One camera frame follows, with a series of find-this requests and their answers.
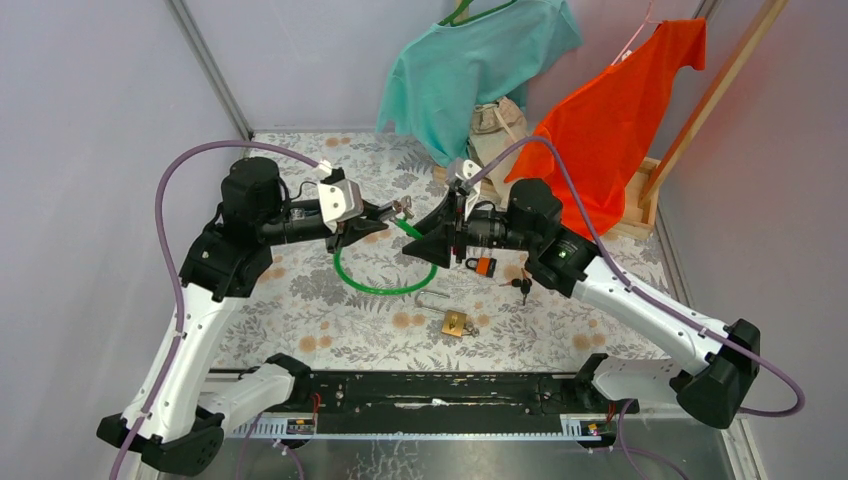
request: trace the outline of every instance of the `clothes hanger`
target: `clothes hanger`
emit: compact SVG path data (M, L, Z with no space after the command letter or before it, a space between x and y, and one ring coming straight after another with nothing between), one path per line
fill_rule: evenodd
M478 18L485 17L486 15L489 15L490 13L495 13L495 12L497 12L498 10L503 10L504 8L506 8L506 7L510 6L510 5L512 5L513 3L517 2L518 0L510 0L509 2L506 2L506 3L504 3L504 4L503 4L503 5L501 5L501 6L498 6L498 7L492 8L492 9L490 9L490 10L486 10L486 11L485 11L485 12L483 12L483 13L478 13L477 15L474 15L474 16L472 16L472 17L466 18L465 20L459 20L459 21L456 21L456 19L457 19L457 18L458 18L458 17L462 14L462 12L464 12L464 11L465 11L465 9L467 9L467 8L468 8L468 6L469 6L469 5L471 5L471 2L472 2L472 1L474 1L474 0L462 0L462 3L460 3L460 4L459 4L459 6L458 6L458 7L456 7L456 10L454 10L454 12L453 12L453 13L451 13L450 15L448 15L448 16L447 16L444 20L442 20L441 22L439 22L439 25L441 25L441 26L443 26L443 27L444 27L445 25L448 25L448 24L450 24L450 26L451 26L451 27L457 27L457 26L459 26L459 25L464 25L464 24L466 24L466 23L468 23L468 22L471 22L471 21L477 20Z
M645 14L645 20L642 22L642 25L639 25L639 29L636 30L636 33L634 33L632 37L630 37L630 41L628 41L627 45L625 45L624 48L622 48L621 51L618 52L618 55L615 56L615 60L613 60L610 65L615 65L616 63L620 62L621 60L624 60L622 57L624 56L625 53L627 53L627 50L630 49L630 45L633 44L633 42L636 40L636 37L638 37L639 34L642 33L642 30L645 29L645 25L647 25L649 23L654 24L654 25L659 25L660 23L662 23L662 22L656 22L654 20L651 20L651 13L653 11L654 11L654 0L650 0L648 2L648 13Z

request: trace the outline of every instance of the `orange t-shirt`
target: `orange t-shirt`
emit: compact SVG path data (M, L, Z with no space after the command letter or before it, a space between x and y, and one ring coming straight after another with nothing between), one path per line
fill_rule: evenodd
M603 234L624 215L624 189L642 164L662 121L674 76L705 67L703 18L660 24L644 45L554 107L534 135L556 146L592 224ZM541 178L563 203L562 223L591 238L547 147L524 146L506 182Z

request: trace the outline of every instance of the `pink clothes hanger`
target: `pink clothes hanger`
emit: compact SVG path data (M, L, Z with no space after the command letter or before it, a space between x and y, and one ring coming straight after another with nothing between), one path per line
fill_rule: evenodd
M662 23L662 22L656 22L656 21L651 20L651 12L653 12L653 10L654 10L654 0L650 0L650 2L648 3L648 13L645 14L645 20L642 22L642 25L639 25L639 29L636 30L636 33L634 33L632 37L630 37L630 41L628 41L627 45L625 45L624 48L621 49L621 52L619 52L618 55L615 56L615 60L613 60L610 65L615 65L619 61L623 60L622 57L624 56L625 53L627 53L627 50L630 48L630 45L632 45L633 42L636 40L636 37L638 37L639 34L642 33L642 30L645 29L645 25L647 25L649 23L654 24L654 25L659 25L660 23Z

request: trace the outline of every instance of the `wooden rack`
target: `wooden rack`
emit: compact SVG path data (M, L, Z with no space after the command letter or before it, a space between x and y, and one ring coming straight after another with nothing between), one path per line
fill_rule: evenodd
M692 143L692 139L704 125L724 92L736 79L742 66L751 57L787 2L788 0L763 1L763 5L754 19L751 20L733 53L724 62L721 70L701 97L701 101L677 134L677 138L675 138L668 152L662 160L646 157L639 170L627 184L625 189L627 203L624 209L624 217L610 232L640 240L651 235L656 225L660 186L668 178L671 169L683 156L686 148ZM443 182L445 173L443 167L436 167L433 170L433 178ZM498 195L488 179L484 180L482 189L485 195L497 198Z

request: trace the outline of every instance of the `wooden base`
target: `wooden base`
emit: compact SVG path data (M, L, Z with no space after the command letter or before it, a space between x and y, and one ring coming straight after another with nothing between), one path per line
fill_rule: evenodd
M622 217L616 226L610 229L611 233L637 240L645 240L654 231L654 226L657 222L659 192L655 191L649 201L644 203L644 206L639 205L639 197L648 183L651 174L659 164L659 160L648 157L645 157L645 160L642 161L642 165L636 171L636 174L633 175L633 178L630 179L630 183L627 184L627 188L624 191L627 202L624 207L624 217ZM433 180L440 183L444 182L446 173L444 167L435 167L433 169ZM493 199L500 198L488 178L483 179L480 193L485 197Z

